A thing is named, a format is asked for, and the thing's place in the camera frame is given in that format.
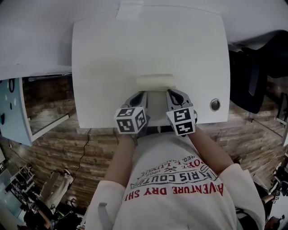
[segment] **floor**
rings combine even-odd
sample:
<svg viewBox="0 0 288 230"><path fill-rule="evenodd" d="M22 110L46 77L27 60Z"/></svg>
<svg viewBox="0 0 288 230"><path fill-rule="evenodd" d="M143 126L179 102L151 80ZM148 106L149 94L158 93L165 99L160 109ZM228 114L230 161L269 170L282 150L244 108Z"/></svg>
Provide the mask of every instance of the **floor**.
<svg viewBox="0 0 288 230"><path fill-rule="evenodd" d="M270 91L279 93L283 88L288 88L285 82L269 79ZM26 162L31 163L38 186L44 184L51 170L68 168L76 179L64 199L76 197L78 206L86 208L116 149L114 130L93 128L88 135L90 129L79 128L69 77L25 82L23 89L32 132L66 113L71 117L37 139L32 147L0 137L0 145L9 160L9 166L19 168ZM265 98L256 117L281 133L284 127L274 121L277 110L275 103ZM280 140L254 126L250 120L248 112L230 102L228 122L202 124L199 127L233 159L241 156L242 168L249 169L250 173L256 174L270 188L273 171L284 159L286 149L281 146Z"/></svg>

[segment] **light blue panel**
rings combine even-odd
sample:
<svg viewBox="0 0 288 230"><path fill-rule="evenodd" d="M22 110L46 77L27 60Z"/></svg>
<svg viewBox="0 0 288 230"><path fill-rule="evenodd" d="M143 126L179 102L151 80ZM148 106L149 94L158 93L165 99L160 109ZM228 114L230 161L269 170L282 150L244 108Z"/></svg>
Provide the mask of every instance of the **light blue panel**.
<svg viewBox="0 0 288 230"><path fill-rule="evenodd" d="M19 78L15 79L13 93L9 90L9 80L3 80L0 83L0 115L3 113L5 113L5 123L4 125L0 123L2 135L10 140L31 146L32 142L21 106Z"/></svg>
<svg viewBox="0 0 288 230"><path fill-rule="evenodd" d="M3 189L0 188L0 205L4 205L16 218L21 212L21 202L11 193L11 191L6 192L5 188L10 184L11 174L6 169L0 174L0 185L3 183Z"/></svg>

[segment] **chair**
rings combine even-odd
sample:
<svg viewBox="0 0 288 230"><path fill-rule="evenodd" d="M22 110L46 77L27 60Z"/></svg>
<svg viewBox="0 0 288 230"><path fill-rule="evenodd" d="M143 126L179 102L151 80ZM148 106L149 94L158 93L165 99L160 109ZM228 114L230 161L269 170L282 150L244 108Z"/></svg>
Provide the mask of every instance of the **chair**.
<svg viewBox="0 0 288 230"><path fill-rule="evenodd" d="M229 51L229 59L231 101L251 113L258 113L265 94L277 100L266 92L267 75L288 76L288 32L280 31L258 50Z"/></svg>

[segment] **cable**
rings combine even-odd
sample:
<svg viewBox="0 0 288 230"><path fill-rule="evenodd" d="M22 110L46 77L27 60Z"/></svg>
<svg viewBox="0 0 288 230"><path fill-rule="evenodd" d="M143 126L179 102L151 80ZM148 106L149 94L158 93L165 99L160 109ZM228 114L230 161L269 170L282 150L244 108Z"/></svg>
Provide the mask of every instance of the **cable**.
<svg viewBox="0 0 288 230"><path fill-rule="evenodd" d="M264 166L266 166L267 164L269 164L272 160L278 158L278 157L284 157L285 155L282 156L276 156L274 158L272 158L269 162L267 162L266 164L262 165L260 168L256 169L254 172L250 173L250 174L254 174L255 172L257 172L259 169L263 168Z"/></svg>
<svg viewBox="0 0 288 230"><path fill-rule="evenodd" d="M117 144L119 145L119 140L118 140L117 134L116 134L116 132L115 132L115 128L113 128L113 134L114 134L114 136L115 136L115 138L116 138L116 140L117 140Z"/></svg>
<svg viewBox="0 0 288 230"><path fill-rule="evenodd" d="M22 161L26 162L27 164L30 164L28 161L24 160L14 149L12 149L12 145L10 144L10 140L8 143L9 143L10 150L12 150Z"/></svg>
<svg viewBox="0 0 288 230"><path fill-rule="evenodd" d="M64 217L66 217L66 216L68 216L70 213L72 213L71 211L70 212L68 212L65 216L63 216L63 217L61 217L61 218L59 218L58 220L61 220L61 219L63 219Z"/></svg>
<svg viewBox="0 0 288 230"><path fill-rule="evenodd" d="M84 145L84 147L83 147L83 155L81 156L81 158L80 158L80 160L79 160L79 167L78 167L78 169L76 169L76 171L75 171L75 178L74 178L74 180L72 181L72 183L70 184L70 186L73 184L73 182L76 180L76 177L77 177L77 171L80 169L80 167L81 167L81 160L82 160L82 158L85 156L85 147L86 147L86 145L89 143L89 141L90 141L90 139L89 139L89 133L90 133L90 131L91 131L91 129L92 128L90 128L90 130L89 130L89 132L88 132L88 134L87 134L87 142L86 142L86 144Z"/></svg>
<svg viewBox="0 0 288 230"><path fill-rule="evenodd" d="M256 183L255 183L255 185L261 187L261 188L264 189L267 193L271 193L267 188L264 188L264 186L258 185L258 184L256 184Z"/></svg>

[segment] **black and white marker cube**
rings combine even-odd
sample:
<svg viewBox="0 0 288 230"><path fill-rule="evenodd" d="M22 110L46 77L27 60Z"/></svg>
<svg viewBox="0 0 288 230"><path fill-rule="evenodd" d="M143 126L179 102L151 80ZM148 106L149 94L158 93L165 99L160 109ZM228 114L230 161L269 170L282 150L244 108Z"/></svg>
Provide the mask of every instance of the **black and white marker cube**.
<svg viewBox="0 0 288 230"><path fill-rule="evenodd" d="M118 109L114 119L120 134L137 134L147 123L143 107Z"/></svg>
<svg viewBox="0 0 288 230"><path fill-rule="evenodd" d="M169 111L166 114L177 136L195 132L193 106Z"/></svg>

